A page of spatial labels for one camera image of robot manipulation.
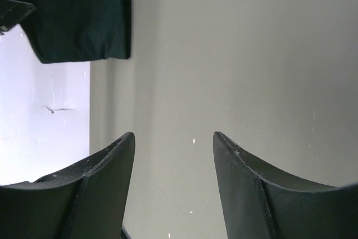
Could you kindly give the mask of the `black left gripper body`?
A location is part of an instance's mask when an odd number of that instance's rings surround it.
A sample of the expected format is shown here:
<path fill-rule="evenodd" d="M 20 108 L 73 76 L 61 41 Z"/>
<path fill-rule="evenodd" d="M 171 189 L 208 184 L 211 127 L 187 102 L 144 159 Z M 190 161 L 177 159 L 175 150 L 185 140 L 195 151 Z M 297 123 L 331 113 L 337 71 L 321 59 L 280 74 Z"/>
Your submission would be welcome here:
<path fill-rule="evenodd" d="M 1 0 L 1 35 L 12 30 L 35 10 L 31 3 Z"/>

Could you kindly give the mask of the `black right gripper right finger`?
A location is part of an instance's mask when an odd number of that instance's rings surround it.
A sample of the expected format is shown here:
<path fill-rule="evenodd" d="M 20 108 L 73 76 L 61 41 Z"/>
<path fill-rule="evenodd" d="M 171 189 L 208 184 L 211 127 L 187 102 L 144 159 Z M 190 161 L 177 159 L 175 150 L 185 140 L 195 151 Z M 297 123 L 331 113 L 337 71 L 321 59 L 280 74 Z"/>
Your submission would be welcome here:
<path fill-rule="evenodd" d="M 213 135 L 228 238 L 356 238 L 357 185 L 329 186 L 283 171 L 225 134 Z"/>

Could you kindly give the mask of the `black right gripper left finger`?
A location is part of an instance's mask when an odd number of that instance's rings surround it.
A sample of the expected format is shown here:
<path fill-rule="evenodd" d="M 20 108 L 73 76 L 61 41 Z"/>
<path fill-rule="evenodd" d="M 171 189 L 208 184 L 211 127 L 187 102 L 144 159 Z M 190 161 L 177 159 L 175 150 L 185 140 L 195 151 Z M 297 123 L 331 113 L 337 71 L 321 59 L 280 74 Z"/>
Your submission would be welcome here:
<path fill-rule="evenodd" d="M 123 219 L 134 156 L 127 132 L 34 182 L 1 186 L 1 238 L 129 238 Z"/>

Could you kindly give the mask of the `black t-shirt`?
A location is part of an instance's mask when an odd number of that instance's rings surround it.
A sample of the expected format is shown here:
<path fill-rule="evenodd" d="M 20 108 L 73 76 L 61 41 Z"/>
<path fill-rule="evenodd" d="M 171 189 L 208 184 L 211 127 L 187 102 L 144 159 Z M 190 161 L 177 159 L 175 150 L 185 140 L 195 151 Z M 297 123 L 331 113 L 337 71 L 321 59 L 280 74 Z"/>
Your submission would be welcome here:
<path fill-rule="evenodd" d="M 131 0 L 17 0 L 35 11 L 21 23 L 44 64 L 130 58 Z"/>

